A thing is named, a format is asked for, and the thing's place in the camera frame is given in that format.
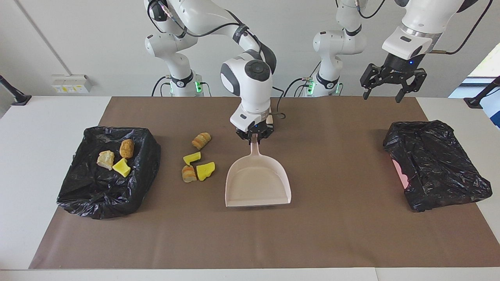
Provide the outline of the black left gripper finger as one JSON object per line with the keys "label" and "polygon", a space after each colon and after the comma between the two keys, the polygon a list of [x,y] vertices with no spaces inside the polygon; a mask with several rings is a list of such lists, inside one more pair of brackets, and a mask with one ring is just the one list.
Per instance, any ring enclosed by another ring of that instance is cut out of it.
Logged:
{"label": "black left gripper finger", "polygon": [[395,101],[400,103],[406,94],[420,90],[427,77],[427,72],[425,69],[416,69],[411,73],[397,73],[396,76],[398,77],[396,83],[401,85],[402,88],[396,95]]}
{"label": "black left gripper finger", "polygon": [[369,98],[371,91],[378,86],[386,83],[386,78],[382,76],[382,67],[375,64],[369,64],[361,75],[360,84],[365,89],[362,95],[364,100]]}

